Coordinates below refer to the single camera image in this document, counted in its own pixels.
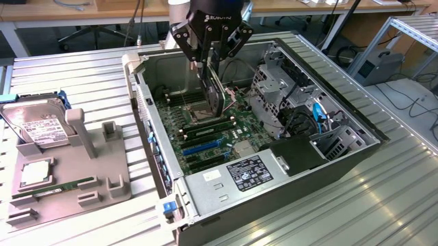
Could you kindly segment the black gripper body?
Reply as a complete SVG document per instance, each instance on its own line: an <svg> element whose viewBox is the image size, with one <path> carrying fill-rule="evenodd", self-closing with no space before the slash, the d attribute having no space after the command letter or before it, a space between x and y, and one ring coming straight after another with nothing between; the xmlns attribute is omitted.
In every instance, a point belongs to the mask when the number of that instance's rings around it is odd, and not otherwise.
<svg viewBox="0 0 438 246"><path fill-rule="evenodd" d="M221 27L233 30L242 22L243 1L191 1L187 21L197 40L208 43L220 38Z"/></svg>

